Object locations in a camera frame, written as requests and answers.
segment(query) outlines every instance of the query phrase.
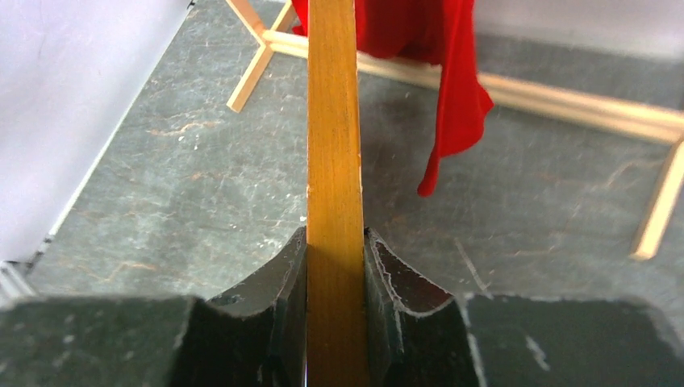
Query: wooden stick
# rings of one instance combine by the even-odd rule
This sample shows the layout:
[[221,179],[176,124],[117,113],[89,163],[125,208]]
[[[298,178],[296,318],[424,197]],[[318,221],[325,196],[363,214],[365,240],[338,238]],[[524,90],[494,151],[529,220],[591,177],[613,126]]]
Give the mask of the wooden stick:
[[649,203],[648,215],[639,227],[632,249],[632,258],[635,260],[649,260],[658,253],[669,217],[679,199],[683,181],[684,138],[673,145],[663,164],[656,191]]
[[[229,4],[233,4],[233,6],[235,5],[232,3],[234,0],[227,1]],[[238,13],[237,10],[246,12],[247,15],[252,15],[252,17],[257,14],[248,3],[240,3],[240,7],[234,6],[233,10],[236,10],[236,13]],[[244,15],[240,15],[243,14],[238,13],[238,17],[240,17],[243,22],[248,19],[244,17]],[[275,22],[273,22],[271,31],[279,31],[280,33],[282,33],[282,31],[287,31],[296,18],[297,14],[294,13],[292,2],[287,2],[282,7],[280,14],[278,14],[276,17]],[[233,94],[231,94],[231,97],[228,99],[228,103],[226,104],[229,108],[231,108],[231,110],[238,113],[242,110],[244,104],[247,103],[249,96],[252,95],[254,88],[257,87],[257,83],[261,79],[261,76],[264,74],[266,67],[269,65],[271,58],[273,57],[273,49],[263,41],[261,35],[259,37],[259,41],[261,42],[259,49],[256,50],[256,54],[252,58],[252,62],[249,63],[247,70],[240,78],[240,82],[233,90]]]
[[244,104],[247,103],[254,88],[257,87],[257,83],[261,79],[261,75],[264,74],[271,58],[273,58],[273,49],[271,49],[268,44],[262,43],[259,46],[259,49],[256,50],[256,54],[252,58],[252,61],[249,62],[249,66],[240,78],[240,82],[238,82],[233,90],[233,94],[231,94],[231,97],[228,99],[226,105],[231,108],[231,110],[237,113],[242,111]]
[[307,384],[369,385],[353,0],[309,1]]
[[[275,52],[307,57],[307,38],[265,31],[264,39]],[[440,87],[440,67],[411,60],[379,60],[359,53],[360,71],[432,89]],[[479,80],[494,101],[554,119],[562,119],[604,130],[673,143],[684,135],[684,113],[645,106],[615,98],[584,94],[533,82],[481,73]]]

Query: wood grain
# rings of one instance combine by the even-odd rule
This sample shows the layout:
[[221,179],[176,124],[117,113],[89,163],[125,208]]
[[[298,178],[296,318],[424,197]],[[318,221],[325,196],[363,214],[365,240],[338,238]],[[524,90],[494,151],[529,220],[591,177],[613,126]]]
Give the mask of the wood grain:
[[353,0],[309,1],[307,368],[312,387],[369,385]]
[[235,90],[233,90],[233,94],[228,99],[226,106],[237,113],[242,111],[244,104],[247,103],[254,88],[257,87],[257,83],[264,74],[271,58],[273,58],[273,50],[268,44],[262,43],[259,49],[256,50],[252,61],[249,62],[247,70],[245,70],[244,75],[240,78],[240,82],[238,82]]

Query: white wall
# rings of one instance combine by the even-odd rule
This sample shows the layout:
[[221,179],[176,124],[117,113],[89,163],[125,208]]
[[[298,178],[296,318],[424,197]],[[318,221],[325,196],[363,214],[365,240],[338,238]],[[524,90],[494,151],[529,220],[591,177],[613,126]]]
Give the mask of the white wall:
[[0,0],[0,260],[32,257],[190,0]]
[[478,0],[480,32],[684,58],[684,0]]

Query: gray wall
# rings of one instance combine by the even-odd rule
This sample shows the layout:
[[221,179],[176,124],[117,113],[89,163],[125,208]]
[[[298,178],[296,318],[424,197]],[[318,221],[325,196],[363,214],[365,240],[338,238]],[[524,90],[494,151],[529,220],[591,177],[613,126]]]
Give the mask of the gray wall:
[[54,232],[190,0],[0,0],[0,260]]

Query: marble surface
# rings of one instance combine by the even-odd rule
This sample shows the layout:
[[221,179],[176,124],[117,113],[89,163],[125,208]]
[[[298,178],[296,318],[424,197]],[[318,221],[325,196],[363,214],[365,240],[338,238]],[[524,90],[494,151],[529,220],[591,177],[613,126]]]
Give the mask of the marble surface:
[[[678,63],[479,42],[485,71],[682,103]],[[306,62],[276,55],[244,110],[225,106],[256,48],[223,2],[196,6],[29,276],[40,292],[210,297],[305,223]],[[636,295],[684,336],[681,203],[661,253],[628,259],[666,146],[496,107],[419,198],[436,93],[360,78],[365,219],[401,257],[453,292]]]

